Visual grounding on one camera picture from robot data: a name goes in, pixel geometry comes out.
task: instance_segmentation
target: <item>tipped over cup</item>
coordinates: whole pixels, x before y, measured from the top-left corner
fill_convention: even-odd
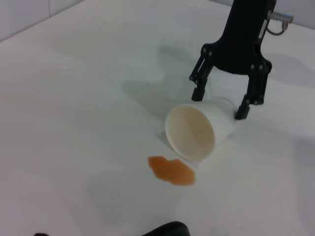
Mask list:
[[[176,106],[166,118],[167,139],[182,158],[201,161],[235,131],[236,109],[225,98]]]

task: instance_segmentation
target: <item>liquid puddle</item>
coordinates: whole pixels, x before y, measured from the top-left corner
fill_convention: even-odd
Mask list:
[[[196,182],[194,171],[178,159],[169,161],[163,156],[151,156],[148,162],[158,179],[173,185],[192,185]]]

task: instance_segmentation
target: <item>white table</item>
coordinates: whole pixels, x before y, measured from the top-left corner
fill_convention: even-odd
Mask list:
[[[138,236],[178,220],[192,236],[315,235],[314,30],[266,34],[265,104],[196,169],[195,185],[148,167],[148,156],[178,158],[163,119],[190,101],[188,76],[229,9],[86,0],[1,43],[0,234]],[[246,87],[214,70],[207,98],[239,105]]]

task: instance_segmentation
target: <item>wall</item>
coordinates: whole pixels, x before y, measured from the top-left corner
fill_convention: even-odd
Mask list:
[[[0,41],[81,0],[0,0]]]
[[[233,0],[212,0],[232,5]],[[315,29],[315,0],[277,0],[276,11],[294,15],[294,23]]]

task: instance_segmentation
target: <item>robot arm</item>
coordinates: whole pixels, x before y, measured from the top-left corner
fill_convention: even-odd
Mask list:
[[[189,79],[197,87],[192,100],[202,101],[208,76],[215,66],[220,70],[248,75],[247,93],[235,113],[235,119],[246,119],[250,104],[262,105],[268,74],[272,69],[260,51],[270,19],[283,22],[283,31],[292,16],[273,12],[276,0],[234,0],[222,37],[215,43],[205,44]]]

